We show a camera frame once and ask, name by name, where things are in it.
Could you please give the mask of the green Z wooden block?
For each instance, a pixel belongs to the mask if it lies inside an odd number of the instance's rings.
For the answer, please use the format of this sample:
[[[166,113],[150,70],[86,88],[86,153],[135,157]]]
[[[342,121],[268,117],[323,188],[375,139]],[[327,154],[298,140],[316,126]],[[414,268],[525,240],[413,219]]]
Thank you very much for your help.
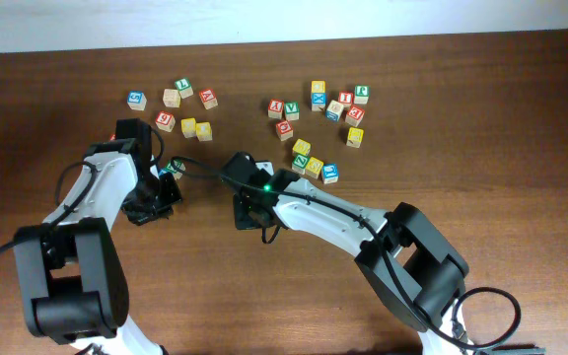
[[[303,154],[298,154],[294,157],[292,162],[292,170],[300,175],[306,172],[306,167],[309,163],[310,158]]]

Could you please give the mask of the yellow G wooden block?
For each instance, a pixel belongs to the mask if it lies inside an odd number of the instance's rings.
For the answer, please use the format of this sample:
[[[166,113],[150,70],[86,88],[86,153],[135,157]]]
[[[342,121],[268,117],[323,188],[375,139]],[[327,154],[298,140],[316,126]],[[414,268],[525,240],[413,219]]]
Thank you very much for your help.
[[[323,161],[316,157],[310,157],[305,167],[305,173],[311,178],[319,179],[323,166]]]

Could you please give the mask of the red 6 wooden block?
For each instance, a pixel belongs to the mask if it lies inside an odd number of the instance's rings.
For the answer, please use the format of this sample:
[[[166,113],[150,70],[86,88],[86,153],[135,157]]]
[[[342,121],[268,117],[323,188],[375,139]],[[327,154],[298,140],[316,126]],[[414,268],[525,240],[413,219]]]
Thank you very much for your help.
[[[155,123],[160,130],[172,132],[176,125],[176,119],[171,113],[160,111],[156,116]]]

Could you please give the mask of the yellow W wooden block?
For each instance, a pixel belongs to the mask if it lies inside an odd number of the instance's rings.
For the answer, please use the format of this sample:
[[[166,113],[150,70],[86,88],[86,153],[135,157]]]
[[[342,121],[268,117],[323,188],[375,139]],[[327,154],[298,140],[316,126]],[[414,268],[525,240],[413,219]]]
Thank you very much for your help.
[[[292,154],[294,157],[299,155],[309,156],[312,149],[312,145],[303,139],[297,139],[292,148]]]

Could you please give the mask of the yellow wooden block X side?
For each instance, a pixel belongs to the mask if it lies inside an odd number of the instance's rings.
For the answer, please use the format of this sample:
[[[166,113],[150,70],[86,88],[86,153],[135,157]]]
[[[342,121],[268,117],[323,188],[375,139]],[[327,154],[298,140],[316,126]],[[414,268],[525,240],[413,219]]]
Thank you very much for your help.
[[[196,119],[194,117],[182,119],[180,126],[185,138],[189,139],[196,136]]]

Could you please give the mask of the blue U wooden block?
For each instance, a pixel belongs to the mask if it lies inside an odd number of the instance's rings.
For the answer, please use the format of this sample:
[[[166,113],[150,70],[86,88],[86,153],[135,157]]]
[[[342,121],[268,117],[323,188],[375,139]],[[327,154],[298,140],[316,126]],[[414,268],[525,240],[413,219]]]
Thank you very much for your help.
[[[325,164],[321,169],[321,179],[324,184],[338,182],[339,171],[336,164]]]

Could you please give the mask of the red Q wooden block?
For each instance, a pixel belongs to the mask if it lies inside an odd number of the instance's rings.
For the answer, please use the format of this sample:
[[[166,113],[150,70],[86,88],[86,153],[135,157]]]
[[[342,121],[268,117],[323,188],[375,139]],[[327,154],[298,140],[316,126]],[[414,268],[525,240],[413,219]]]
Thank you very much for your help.
[[[291,123],[287,120],[281,120],[275,124],[275,130],[278,138],[281,141],[288,140],[293,137],[294,129]]]

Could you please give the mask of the plain picture wooden block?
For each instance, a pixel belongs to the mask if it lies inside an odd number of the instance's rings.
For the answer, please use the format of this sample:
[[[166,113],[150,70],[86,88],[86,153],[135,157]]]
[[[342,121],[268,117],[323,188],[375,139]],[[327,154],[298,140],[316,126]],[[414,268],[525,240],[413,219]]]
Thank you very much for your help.
[[[181,96],[176,89],[165,89],[163,92],[163,103],[166,107],[179,108]]]

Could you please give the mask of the green V wooden block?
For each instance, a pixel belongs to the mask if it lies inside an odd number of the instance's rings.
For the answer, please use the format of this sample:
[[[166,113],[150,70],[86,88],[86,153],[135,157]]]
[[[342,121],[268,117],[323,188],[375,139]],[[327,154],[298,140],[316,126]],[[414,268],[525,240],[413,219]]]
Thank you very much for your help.
[[[285,119],[288,121],[298,120],[300,117],[300,108],[297,102],[287,102],[284,104]]]

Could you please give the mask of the green L wooden block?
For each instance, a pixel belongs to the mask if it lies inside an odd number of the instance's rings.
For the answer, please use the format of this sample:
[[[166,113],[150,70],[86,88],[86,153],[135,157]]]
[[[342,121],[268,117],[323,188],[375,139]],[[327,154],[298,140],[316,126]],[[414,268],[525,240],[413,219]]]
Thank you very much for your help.
[[[175,81],[175,86],[182,99],[189,98],[193,95],[193,88],[187,78],[181,78]]]

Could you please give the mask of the yellow right wooden block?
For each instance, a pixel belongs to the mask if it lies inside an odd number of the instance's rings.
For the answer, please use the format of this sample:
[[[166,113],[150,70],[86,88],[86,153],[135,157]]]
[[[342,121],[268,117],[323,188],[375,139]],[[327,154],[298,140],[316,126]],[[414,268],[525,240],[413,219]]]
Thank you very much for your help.
[[[359,148],[364,137],[364,130],[357,127],[350,127],[347,133],[346,145]]]

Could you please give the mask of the blue X wooden block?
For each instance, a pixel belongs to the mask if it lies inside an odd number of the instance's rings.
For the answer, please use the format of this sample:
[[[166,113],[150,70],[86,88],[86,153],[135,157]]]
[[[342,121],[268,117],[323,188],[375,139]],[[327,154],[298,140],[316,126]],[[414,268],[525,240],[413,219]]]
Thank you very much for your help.
[[[311,110],[324,111],[326,106],[326,93],[311,93]]]

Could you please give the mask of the blue tilted wooden block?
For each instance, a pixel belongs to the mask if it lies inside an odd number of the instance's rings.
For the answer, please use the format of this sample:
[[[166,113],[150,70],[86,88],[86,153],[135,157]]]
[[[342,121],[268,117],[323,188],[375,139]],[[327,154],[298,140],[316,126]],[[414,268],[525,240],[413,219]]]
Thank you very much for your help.
[[[344,105],[332,100],[325,110],[325,116],[330,121],[338,121],[344,111]]]

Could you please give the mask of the red E wooden block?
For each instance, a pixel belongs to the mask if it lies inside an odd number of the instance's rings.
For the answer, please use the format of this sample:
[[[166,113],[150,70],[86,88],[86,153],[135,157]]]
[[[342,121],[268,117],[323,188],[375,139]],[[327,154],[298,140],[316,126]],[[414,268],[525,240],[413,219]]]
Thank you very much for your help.
[[[365,115],[365,111],[358,107],[352,106],[345,116],[345,122],[353,127],[358,127],[359,124],[362,122],[362,119]]]

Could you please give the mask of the green J wooden block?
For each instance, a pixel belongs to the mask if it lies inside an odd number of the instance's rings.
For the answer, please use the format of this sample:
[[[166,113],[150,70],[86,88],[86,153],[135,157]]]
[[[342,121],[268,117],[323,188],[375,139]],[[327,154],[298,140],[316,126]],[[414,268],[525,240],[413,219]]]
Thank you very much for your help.
[[[370,97],[370,87],[365,85],[356,85],[354,88],[354,104],[366,105]]]

